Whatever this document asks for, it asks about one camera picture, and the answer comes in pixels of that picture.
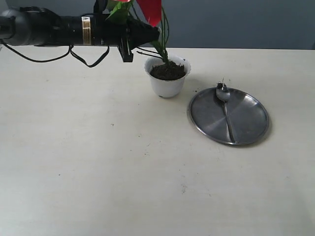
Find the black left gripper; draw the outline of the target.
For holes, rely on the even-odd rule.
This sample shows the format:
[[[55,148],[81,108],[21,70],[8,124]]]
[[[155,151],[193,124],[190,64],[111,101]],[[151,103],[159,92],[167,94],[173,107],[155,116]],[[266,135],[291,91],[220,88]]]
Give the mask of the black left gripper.
[[[127,25],[113,23],[107,14],[86,13],[71,23],[71,45],[116,46],[123,62],[132,62],[131,48],[159,40],[159,30],[140,20],[128,18]]]

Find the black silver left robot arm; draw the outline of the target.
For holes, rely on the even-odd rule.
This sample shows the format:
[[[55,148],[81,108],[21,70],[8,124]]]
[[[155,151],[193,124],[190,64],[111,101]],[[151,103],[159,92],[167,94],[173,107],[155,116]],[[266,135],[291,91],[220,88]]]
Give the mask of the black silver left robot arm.
[[[116,46],[123,62],[132,62],[132,50],[156,41],[159,30],[140,20],[127,17],[116,24],[109,14],[85,13],[81,16],[60,16],[42,7],[16,7],[0,16],[0,42],[14,53],[15,46],[67,46],[67,55],[86,64],[74,51],[75,46]]]

